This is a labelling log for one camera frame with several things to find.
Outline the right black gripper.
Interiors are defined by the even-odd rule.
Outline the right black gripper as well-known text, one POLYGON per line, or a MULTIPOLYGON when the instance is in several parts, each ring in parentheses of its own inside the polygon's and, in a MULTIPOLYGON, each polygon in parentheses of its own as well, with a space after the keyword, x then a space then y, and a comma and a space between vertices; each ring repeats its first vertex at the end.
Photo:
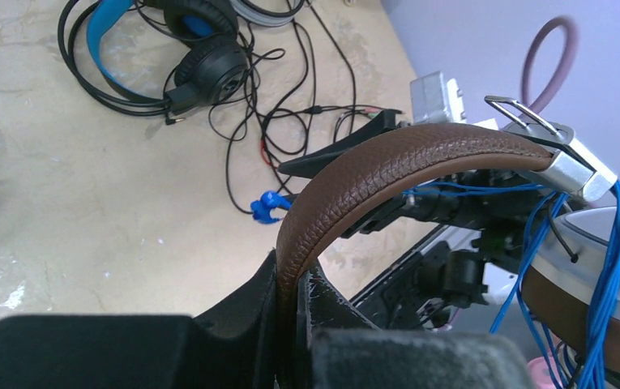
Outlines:
MULTIPOLYGON (((398 128, 397 111, 387 109, 335 143, 281 163, 277 171, 291 177, 315 177, 357 145, 398 128)), ((517 269, 530 213, 551 190, 501 169, 454 173, 401 192, 367 213, 341 234, 378 232, 400 217, 479 231, 473 249, 503 269, 517 269)))

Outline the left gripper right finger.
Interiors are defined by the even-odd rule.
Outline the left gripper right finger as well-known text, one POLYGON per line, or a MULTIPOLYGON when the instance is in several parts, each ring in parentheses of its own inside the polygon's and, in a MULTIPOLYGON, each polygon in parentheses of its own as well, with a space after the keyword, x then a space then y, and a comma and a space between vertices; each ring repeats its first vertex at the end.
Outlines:
POLYGON ((378 329, 314 265, 297 286, 298 388, 533 388, 502 336, 378 329))

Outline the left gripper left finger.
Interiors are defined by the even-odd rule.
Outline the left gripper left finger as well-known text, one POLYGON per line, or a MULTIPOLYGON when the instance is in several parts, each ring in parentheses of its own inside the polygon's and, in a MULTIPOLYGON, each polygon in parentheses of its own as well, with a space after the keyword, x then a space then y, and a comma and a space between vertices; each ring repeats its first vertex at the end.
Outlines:
POLYGON ((276 256, 204 313, 0 320, 0 388, 271 388, 276 256))

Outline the brown headphones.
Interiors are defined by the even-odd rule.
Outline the brown headphones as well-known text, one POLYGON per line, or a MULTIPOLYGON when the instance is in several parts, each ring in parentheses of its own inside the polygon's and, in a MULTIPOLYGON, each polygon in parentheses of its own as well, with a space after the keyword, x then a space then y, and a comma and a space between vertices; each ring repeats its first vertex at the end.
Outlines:
POLYGON ((296 386, 297 286, 322 252, 387 199, 454 173, 501 169, 551 190, 543 221, 528 220, 509 298, 573 348, 579 388, 620 375, 620 180, 566 126, 516 100, 487 96, 510 119, 491 130, 461 123, 393 130, 351 148, 293 202, 276 243, 277 379, 296 386))

